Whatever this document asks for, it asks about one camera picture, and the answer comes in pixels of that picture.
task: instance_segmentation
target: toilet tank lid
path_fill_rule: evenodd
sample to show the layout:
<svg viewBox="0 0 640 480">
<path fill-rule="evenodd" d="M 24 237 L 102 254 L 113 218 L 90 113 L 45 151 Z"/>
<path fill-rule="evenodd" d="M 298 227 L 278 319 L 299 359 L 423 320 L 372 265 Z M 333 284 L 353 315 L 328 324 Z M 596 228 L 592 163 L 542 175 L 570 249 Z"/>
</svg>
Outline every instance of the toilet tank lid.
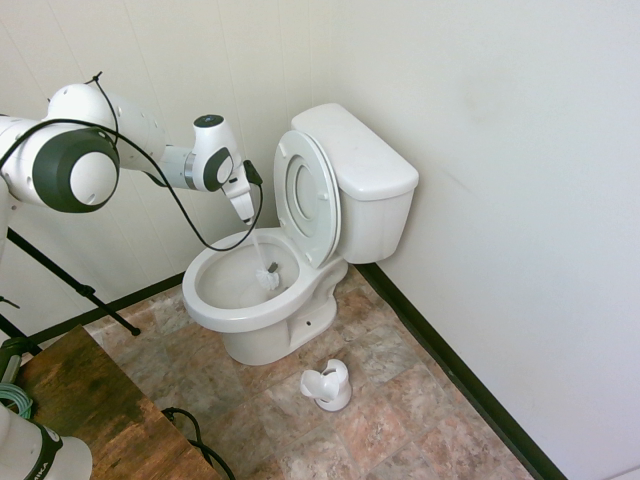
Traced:
<svg viewBox="0 0 640 480">
<path fill-rule="evenodd" d="M 302 112 L 291 127 L 318 143 L 331 162 L 338 187 L 356 200 L 396 197 L 418 184 L 418 171 L 337 103 Z"/>
</svg>

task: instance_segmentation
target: white toilet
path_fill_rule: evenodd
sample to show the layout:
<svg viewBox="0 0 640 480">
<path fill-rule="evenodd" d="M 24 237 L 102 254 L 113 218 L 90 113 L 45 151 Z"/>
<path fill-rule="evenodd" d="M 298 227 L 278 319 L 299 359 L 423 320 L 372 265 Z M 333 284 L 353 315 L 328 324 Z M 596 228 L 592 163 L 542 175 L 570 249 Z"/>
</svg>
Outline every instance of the white toilet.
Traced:
<svg viewBox="0 0 640 480">
<path fill-rule="evenodd" d="M 221 332 L 229 355 L 247 365 L 274 362 L 331 325 L 347 262 L 393 254 L 418 184 L 418 172 L 340 105 L 307 110 L 291 127 L 274 160 L 280 227 L 254 233 L 266 264 L 278 264 L 279 287 L 259 285 L 250 241 L 230 252 L 205 250 L 182 282 L 189 315 Z"/>
</svg>

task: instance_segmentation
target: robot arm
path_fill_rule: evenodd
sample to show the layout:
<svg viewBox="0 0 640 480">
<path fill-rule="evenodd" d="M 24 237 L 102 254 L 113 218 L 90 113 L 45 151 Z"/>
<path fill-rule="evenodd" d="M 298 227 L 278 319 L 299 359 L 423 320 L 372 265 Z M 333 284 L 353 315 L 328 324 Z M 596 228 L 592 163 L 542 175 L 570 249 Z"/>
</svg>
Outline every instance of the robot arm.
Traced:
<svg viewBox="0 0 640 480">
<path fill-rule="evenodd" d="M 217 115 L 198 118 L 192 149 L 165 146 L 164 131 L 151 115 L 118 95 L 110 94 L 109 100 L 111 105 L 89 85 L 69 85 L 51 98 L 42 122 L 70 119 L 116 130 L 155 160 L 172 187 L 204 192 L 221 189 L 240 218 L 252 223 L 249 182 L 226 120 Z M 0 117 L 0 153 L 38 123 Z M 139 151 L 97 126 L 53 123 L 29 136 L 0 171 L 10 193 L 26 203 L 81 213 L 97 210 L 109 200 L 120 168 L 144 171 L 165 186 Z"/>
</svg>

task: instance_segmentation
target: black wire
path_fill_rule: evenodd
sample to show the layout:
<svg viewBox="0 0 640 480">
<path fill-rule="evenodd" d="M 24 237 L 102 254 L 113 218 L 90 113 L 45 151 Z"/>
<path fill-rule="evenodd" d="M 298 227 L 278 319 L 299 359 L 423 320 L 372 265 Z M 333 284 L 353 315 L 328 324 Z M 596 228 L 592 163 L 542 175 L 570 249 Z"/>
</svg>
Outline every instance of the black wire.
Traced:
<svg viewBox="0 0 640 480">
<path fill-rule="evenodd" d="M 187 211 L 185 210 L 184 206 L 182 205 L 182 202 L 178 198 L 178 195 L 176 195 L 175 191 L 173 190 L 173 187 L 171 185 L 169 185 L 169 180 L 167 179 L 165 174 L 162 172 L 162 170 L 160 169 L 160 167 L 158 166 L 156 161 L 153 158 L 151 158 L 151 156 L 149 156 L 149 154 L 147 152 L 145 152 L 142 148 L 140 148 L 133 141 L 129 140 L 127 137 L 125 137 L 121 133 L 116 132 L 115 130 L 113 130 L 113 129 L 109 128 L 109 127 L 105 127 L 103 125 L 100 125 L 100 124 L 97 124 L 97 123 L 93 123 L 93 122 L 86 122 L 84 120 L 75 120 L 75 119 L 71 119 L 71 118 L 55 118 L 55 119 L 46 120 L 44 122 L 38 123 L 37 125 L 34 125 L 30 129 L 28 129 L 26 132 L 24 132 L 15 142 L 13 142 L 11 147 L 9 147 L 7 149 L 7 151 L 4 153 L 4 155 L 2 155 L 2 158 L 0 158 L 0 171 L 4 167 L 4 164 L 7 162 L 9 157 L 13 154 L 13 152 L 15 152 L 17 150 L 17 148 L 24 141 L 26 141 L 29 137 L 31 137 L 37 131 L 42 130 L 43 128 L 48 127 L 49 125 L 52 125 L 54 123 L 83 125 L 83 126 L 86 126 L 86 127 L 96 127 L 96 128 L 99 128 L 99 129 L 105 131 L 106 133 L 110 133 L 111 135 L 115 135 L 118 138 L 121 138 L 123 141 L 125 141 L 126 143 L 131 145 L 144 158 L 146 158 L 147 161 L 149 161 L 151 163 L 151 165 L 153 165 L 153 167 L 157 170 L 158 174 L 160 175 L 160 177 L 164 181 L 165 186 L 169 189 L 169 192 L 171 193 L 171 196 L 173 197 L 175 202 L 178 204 L 178 207 L 180 208 L 180 211 L 182 212 L 182 215 L 184 216 L 185 220 L 187 221 L 187 223 L 189 224 L 189 226 L 191 227 L 191 229 L 195 233 L 196 237 L 198 237 L 198 240 L 200 240 L 200 242 L 206 248 L 208 248 L 209 250 L 214 250 L 216 252 L 228 252 L 230 250 L 233 250 L 238 245 L 240 245 L 242 242 L 244 242 L 249 237 L 249 235 L 251 235 L 251 232 L 253 232 L 254 228 L 256 227 L 256 224 L 258 223 L 258 218 L 260 217 L 260 213 L 262 212 L 262 203 L 264 201 L 264 195 L 263 195 L 263 192 L 262 192 L 262 186 L 261 185 L 257 185 L 258 189 L 260 190 L 260 204 L 258 206 L 258 211 L 256 212 L 256 217 L 254 219 L 254 222 L 251 224 L 251 227 L 249 228 L 247 233 L 238 242 L 236 242 L 235 245 L 232 245 L 231 247 L 215 248 L 215 247 L 209 245 L 206 242 L 206 240 L 204 238 L 202 238 L 202 235 L 200 235 L 200 232 L 198 231 L 198 229 L 194 225 L 193 221 L 189 217 L 189 214 L 187 213 Z"/>
<path fill-rule="evenodd" d="M 174 413 L 180 413 L 185 417 L 189 418 L 189 420 L 191 420 L 191 422 L 193 423 L 193 427 L 196 431 L 196 439 L 197 439 L 197 440 L 189 440 L 189 443 L 194 447 L 199 448 L 202 451 L 202 456 L 209 463 L 209 465 L 213 466 L 213 464 L 211 463 L 211 458 L 209 458 L 209 455 L 211 455 L 215 459 L 215 461 L 218 462 L 218 464 L 225 471 L 225 473 L 229 477 L 229 480 L 235 480 L 236 477 L 233 475 L 233 472 L 231 471 L 231 468 L 229 468 L 229 465 L 226 464 L 226 462 L 222 459 L 222 457 L 220 457 L 220 455 L 218 455 L 214 450 L 212 450 L 210 447 L 208 447 L 202 442 L 202 436 L 200 434 L 200 425 L 198 424 L 196 417 L 191 415 L 186 410 L 183 410 L 177 407 L 165 408 L 164 410 L 162 410 L 162 413 L 171 422 L 173 422 L 174 420 L 174 416 L 173 416 Z"/>
<path fill-rule="evenodd" d="M 102 96 L 107 101 L 107 105 L 109 105 L 109 110 L 111 110 L 111 115 L 113 115 L 113 122 L 116 125 L 116 138 L 115 138 L 115 141 L 113 142 L 113 145 L 115 146 L 118 144 L 118 137 L 120 137 L 120 134 L 119 134 L 120 128 L 118 126 L 118 116 L 116 115 L 116 111 L 113 109 L 111 100 L 109 100 L 109 97 L 107 96 L 105 91 L 102 89 L 102 85 L 100 85 L 100 75 L 102 75 L 102 70 L 100 70 L 96 75 L 94 75 L 91 80 L 89 80 L 88 82 L 84 82 L 84 84 L 89 85 L 91 83 L 95 83 L 98 89 L 100 89 L 100 93 L 102 93 Z"/>
<path fill-rule="evenodd" d="M 218 462 L 224 470 L 224 473 L 226 473 L 227 477 L 229 477 L 229 480 L 236 480 L 236 477 L 229 468 L 229 465 L 227 465 L 225 461 L 220 457 L 220 455 L 214 452 L 210 447 L 206 446 L 204 443 L 196 442 L 195 440 L 189 440 L 189 443 L 194 447 L 198 447 L 203 452 L 206 451 L 209 455 L 215 458 L 216 462 Z"/>
<path fill-rule="evenodd" d="M 172 423 L 174 420 L 174 413 L 180 413 L 182 415 L 184 415 L 185 417 L 187 417 L 189 420 L 191 420 L 191 423 L 193 423 L 193 428 L 196 431 L 196 441 L 200 442 L 200 443 L 204 443 L 202 441 L 202 435 L 200 433 L 200 424 L 198 423 L 198 421 L 196 420 L 196 417 L 194 417 L 193 415 L 191 415 L 189 412 L 187 412 L 186 410 L 183 410 L 181 408 L 178 407 L 169 407 L 169 408 L 165 408 L 164 410 L 162 410 L 162 413 L 164 414 L 165 417 L 167 417 Z M 202 456 L 204 457 L 204 459 L 207 461 L 207 463 L 209 465 L 211 464 L 211 458 L 209 458 L 209 454 L 206 453 L 204 450 L 202 451 Z"/>
</svg>

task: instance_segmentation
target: toilet brush head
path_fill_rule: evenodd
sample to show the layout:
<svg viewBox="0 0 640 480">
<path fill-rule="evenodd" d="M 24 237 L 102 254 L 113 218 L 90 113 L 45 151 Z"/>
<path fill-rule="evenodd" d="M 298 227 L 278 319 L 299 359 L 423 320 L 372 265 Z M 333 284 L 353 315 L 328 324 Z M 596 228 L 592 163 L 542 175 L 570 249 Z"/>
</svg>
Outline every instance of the toilet brush head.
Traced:
<svg viewBox="0 0 640 480">
<path fill-rule="evenodd" d="M 256 278 L 258 279 L 258 283 L 265 290 L 275 290 L 280 285 L 280 275 L 276 272 L 278 268 L 278 264 L 273 262 L 268 270 L 261 268 L 256 270 Z"/>
</svg>

